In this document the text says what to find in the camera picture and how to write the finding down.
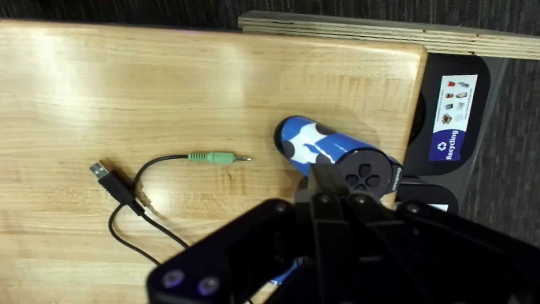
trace label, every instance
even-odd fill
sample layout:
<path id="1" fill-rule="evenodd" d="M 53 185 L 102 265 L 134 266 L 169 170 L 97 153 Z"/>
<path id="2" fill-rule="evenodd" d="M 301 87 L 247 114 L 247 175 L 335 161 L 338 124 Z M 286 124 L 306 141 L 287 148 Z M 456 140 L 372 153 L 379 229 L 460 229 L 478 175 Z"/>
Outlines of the label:
<path id="1" fill-rule="evenodd" d="M 478 74 L 443 75 L 431 161 L 458 161 L 468 133 Z"/>
<path id="2" fill-rule="evenodd" d="M 449 207 L 451 207 L 449 204 L 429 204 L 429 205 L 433 205 L 433 207 L 436 207 L 436 209 L 441 209 L 441 210 L 446 210 L 446 212 L 448 212 Z"/>

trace cable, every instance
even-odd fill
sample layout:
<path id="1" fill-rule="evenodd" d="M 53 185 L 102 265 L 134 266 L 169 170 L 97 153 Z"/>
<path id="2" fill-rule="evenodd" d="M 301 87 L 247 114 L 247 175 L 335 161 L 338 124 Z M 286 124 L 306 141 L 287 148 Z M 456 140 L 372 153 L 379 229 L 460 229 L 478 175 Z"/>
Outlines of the cable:
<path id="1" fill-rule="evenodd" d="M 173 231 L 169 231 L 169 229 L 164 227 L 163 224 L 156 222 L 156 221 L 154 221 L 152 217 L 149 217 L 147 214 L 142 214 L 142 217 L 144 217 L 149 224 L 152 224 L 154 227 L 158 227 L 159 231 L 166 232 L 169 237 L 176 239 L 176 241 L 178 241 L 179 244 L 183 244 L 185 248 L 190 248 L 190 244 L 188 244 L 183 237 L 173 234 Z"/>
<path id="2" fill-rule="evenodd" d="M 154 221 L 152 217 L 149 217 L 146 214 L 146 209 L 142 207 L 142 204 L 137 199 L 137 185 L 141 183 L 142 175 L 154 163 L 174 160 L 174 158 L 188 158 L 191 161 L 210 161 L 210 163 L 233 163 L 233 161 L 250 161 L 252 160 L 252 156 L 242 156 L 242 155 L 237 155 L 235 151 L 193 151 L 193 153 L 163 155 L 163 156 L 156 156 L 156 158 L 146 161 L 137 170 L 132 183 L 129 183 L 119 172 L 109 170 L 102 161 L 97 161 L 95 165 L 90 167 L 90 170 L 98 177 L 100 183 L 120 202 L 120 205 L 109 217 L 109 229 L 114 234 L 114 237 L 119 239 L 122 244 L 139 251 L 141 254 L 144 254 L 146 258 L 152 259 L 158 265 L 159 265 L 158 258 L 154 258 L 152 254 L 149 254 L 142 248 L 129 243 L 115 231 L 115 219 L 124 205 L 131 205 L 134 209 L 134 212 L 142 216 L 149 224 L 152 224 L 159 231 L 166 232 L 171 239 L 178 241 L 185 248 L 190 248 L 190 244 L 183 237 L 179 237 L 178 234 L 174 234 L 173 231 L 169 231 L 168 227 L 164 227 L 163 224 Z"/>
<path id="3" fill-rule="evenodd" d="M 141 253 L 142 256 L 152 259 L 156 265 L 161 265 L 161 261 L 158 261 L 158 258 L 154 258 L 152 254 L 149 254 L 147 251 L 144 251 L 142 248 L 125 241 L 124 237 L 120 237 L 120 234 L 117 234 L 115 231 L 115 219 L 117 214 L 122 210 L 122 207 L 125 207 L 125 204 L 119 204 L 117 209 L 112 212 L 112 216 L 109 217 L 109 231 L 112 232 L 112 236 L 120 241 L 122 244 L 129 246 L 131 249 Z"/>
<path id="4" fill-rule="evenodd" d="M 188 158 L 188 156 L 190 156 L 188 153 L 174 153 L 174 155 L 156 156 L 156 158 L 146 161 L 146 163 L 137 170 L 137 173 L 136 173 L 136 177 L 134 177 L 134 182 L 132 182 L 132 187 L 137 189 L 142 173 L 146 173 L 151 165 L 154 165 L 154 163 L 158 163 L 158 161 L 166 161 L 166 160 L 173 160 L 173 158 Z"/>

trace usb connector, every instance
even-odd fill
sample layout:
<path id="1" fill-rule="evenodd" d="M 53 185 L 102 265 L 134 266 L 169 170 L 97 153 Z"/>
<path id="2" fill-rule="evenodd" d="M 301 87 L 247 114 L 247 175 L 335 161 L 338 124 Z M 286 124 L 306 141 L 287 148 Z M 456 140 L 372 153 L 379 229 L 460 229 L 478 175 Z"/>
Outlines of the usb connector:
<path id="1" fill-rule="evenodd" d="M 134 189 L 119 172 L 109 170 L 102 161 L 93 163 L 90 170 L 120 204 L 129 204 L 139 216 L 146 212 L 146 209 L 137 202 Z"/>
<path id="2" fill-rule="evenodd" d="M 90 167 L 90 170 L 98 177 L 105 177 L 109 173 L 109 168 L 102 163 L 102 161 L 97 161 Z"/>

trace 3.5mm audio jack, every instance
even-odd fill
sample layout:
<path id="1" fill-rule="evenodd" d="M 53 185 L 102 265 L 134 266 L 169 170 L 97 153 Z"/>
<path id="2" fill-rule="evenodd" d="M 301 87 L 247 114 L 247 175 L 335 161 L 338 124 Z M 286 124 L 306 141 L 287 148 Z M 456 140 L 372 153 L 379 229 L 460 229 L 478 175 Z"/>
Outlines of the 3.5mm audio jack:
<path id="1" fill-rule="evenodd" d="M 249 155 L 237 155 L 235 151 L 193 151 L 188 153 L 191 161 L 210 161 L 210 163 L 233 163 L 233 161 L 252 161 Z"/>

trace plywood edge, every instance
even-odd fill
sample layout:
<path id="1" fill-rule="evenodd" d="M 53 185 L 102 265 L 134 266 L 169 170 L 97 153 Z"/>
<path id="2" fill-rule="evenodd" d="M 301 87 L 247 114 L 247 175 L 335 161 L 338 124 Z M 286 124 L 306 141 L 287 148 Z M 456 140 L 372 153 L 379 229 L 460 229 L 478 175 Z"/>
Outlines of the plywood edge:
<path id="1" fill-rule="evenodd" d="M 239 23 L 252 33 L 404 42 L 438 53 L 540 58 L 540 37 L 470 26 L 274 11 L 249 11 Z"/>
<path id="2" fill-rule="evenodd" d="M 156 40 L 181 40 L 178 33 L 185 33 L 181 37 L 213 37 L 217 40 L 228 38 L 228 40 L 245 40 L 247 33 L 242 31 L 212 31 L 212 30 L 186 30 L 186 28 L 159 28 L 159 26 L 132 26 L 132 25 L 117 25 L 117 23 L 77 23 L 77 21 L 44 21 L 44 20 L 11 20 L 11 18 L 0 18 L 0 31 L 12 33 L 12 35 L 23 35 L 28 31 L 33 33 L 73 33 L 73 35 L 100 35 L 104 38 L 115 37 L 115 38 L 132 38 L 132 37 L 146 37 L 152 35 Z M 293 42 L 289 37 L 279 37 L 276 33 L 269 33 L 266 37 L 260 35 L 260 30 L 255 30 L 250 40 L 262 40 L 262 42 Z M 323 45 L 328 43 L 328 38 L 320 35 L 304 35 L 296 38 L 296 42 L 321 42 Z M 358 45 L 365 47 L 377 47 L 377 48 L 394 48 L 394 50 L 404 50 L 404 52 L 416 52 L 422 55 L 426 52 L 424 45 L 412 45 L 412 43 L 395 43 L 389 40 L 357 40 Z M 333 45 L 352 45 L 352 40 L 336 40 Z"/>

